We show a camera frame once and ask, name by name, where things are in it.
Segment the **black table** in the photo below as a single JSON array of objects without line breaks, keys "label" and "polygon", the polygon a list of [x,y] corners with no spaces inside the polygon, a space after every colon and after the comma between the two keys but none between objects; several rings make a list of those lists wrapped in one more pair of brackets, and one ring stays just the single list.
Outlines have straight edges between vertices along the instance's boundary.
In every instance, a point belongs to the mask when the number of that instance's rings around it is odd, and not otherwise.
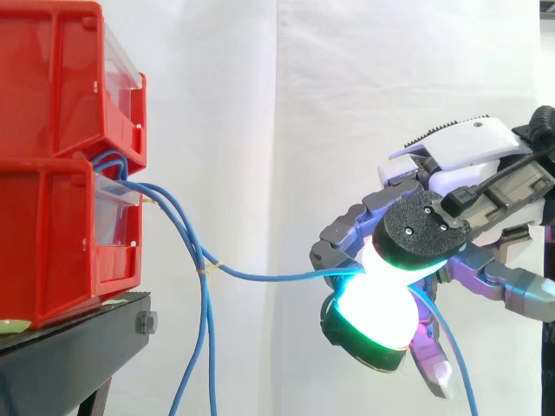
[{"label": "black table", "polygon": [[112,375],[156,324],[149,293],[115,300],[51,328],[0,335],[0,416],[63,416],[77,407],[79,416],[103,415]]}]

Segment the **cable tie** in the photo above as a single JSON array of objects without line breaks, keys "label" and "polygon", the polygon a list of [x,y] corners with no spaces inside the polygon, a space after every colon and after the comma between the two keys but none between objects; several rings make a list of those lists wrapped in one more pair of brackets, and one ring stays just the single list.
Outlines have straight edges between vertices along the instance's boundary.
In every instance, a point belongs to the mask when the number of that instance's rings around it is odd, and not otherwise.
[{"label": "cable tie", "polygon": [[143,197],[142,202],[145,202],[145,203],[147,203],[147,204],[155,204],[155,205],[160,206],[160,204],[158,204],[157,201],[155,201],[155,200],[153,200],[153,199],[150,199],[150,198],[144,198],[144,197]]},{"label": "cable tie", "polygon": [[223,265],[224,264],[222,262],[217,262],[216,264],[210,263],[205,269],[197,269],[197,272],[206,275],[208,277],[208,284],[210,284],[210,275],[212,274],[212,272],[219,269]]}]

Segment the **white light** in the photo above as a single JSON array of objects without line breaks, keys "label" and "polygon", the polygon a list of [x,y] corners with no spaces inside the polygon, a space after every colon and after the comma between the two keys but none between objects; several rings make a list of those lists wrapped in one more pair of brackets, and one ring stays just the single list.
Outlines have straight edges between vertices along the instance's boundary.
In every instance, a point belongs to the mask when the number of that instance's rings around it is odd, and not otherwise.
[{"label": "white light", "polygon": [[372,244],[372,237],[364,245],[364,249],[362,250],[362,266],[364,267],[366,274],[376,276],[381,279],[395,280],[406,286],[418,282],[424,277],[435,273],[446,263],[447,260],[443,260],[437,264],[418,270],[399,269],[380,257]]},{"label": "white light", "polygon": [[386,276],[353,276],[337,309],[360,333],[390,349],[406,348],[418,327],[415,299],[406,286]]}]

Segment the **serrated edge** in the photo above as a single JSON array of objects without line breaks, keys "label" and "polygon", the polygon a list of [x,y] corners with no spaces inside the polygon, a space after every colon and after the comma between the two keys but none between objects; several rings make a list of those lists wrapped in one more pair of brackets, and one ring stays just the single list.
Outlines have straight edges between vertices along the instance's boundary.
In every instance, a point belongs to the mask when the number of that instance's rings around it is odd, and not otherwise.
[{"label": "serrated edge", "polygon": [[409,146],[415,145],[415,144],[418,143],[419,141],[422,141],[422,140],[426,139],[429,135],[434,134],[434,133],[437,133],[437,132],[439,132],[440,130],[443,130],[444,128],[454,126],[455,124],[466,123],[467,121],[470,121],[470,120],[488,119],[488,118],[489,118],[489,115],[488,115],[488,114],[485,114],[485,115],[480,115],[480,116],[478,116],[478,117],[473,117],[472,119],[463,120],[463,121],[454,120],[454,121],[451,121],[451,122],[449,122],[449,123],[447,123],[447,124],[443,124],[443,125],[441,125],[441,126],[434,127],[434,128],[432,128],[432,129],[428,130],[427,133],[423,134],[423,135],[420,136],[418,139],[415,139],[415,140],[413,140],[413,141],[409,141],[409,143],[407,143],[407,144],[405,145],[405,149],[406,149],[407,147],[409,147]]}]

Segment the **black connector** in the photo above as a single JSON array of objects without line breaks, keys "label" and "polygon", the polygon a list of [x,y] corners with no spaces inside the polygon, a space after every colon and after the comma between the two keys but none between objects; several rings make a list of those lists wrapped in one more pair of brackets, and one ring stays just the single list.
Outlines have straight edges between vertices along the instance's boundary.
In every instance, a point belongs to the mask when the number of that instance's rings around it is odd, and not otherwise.
[{"label": "black connector", "polygon": [[480,193],[476,192],[473,186],[461,186],[448,193],[445,198],[441,200],[441,208],[451,217],[456,218],[465,209],[472,206],[479,196]]}]

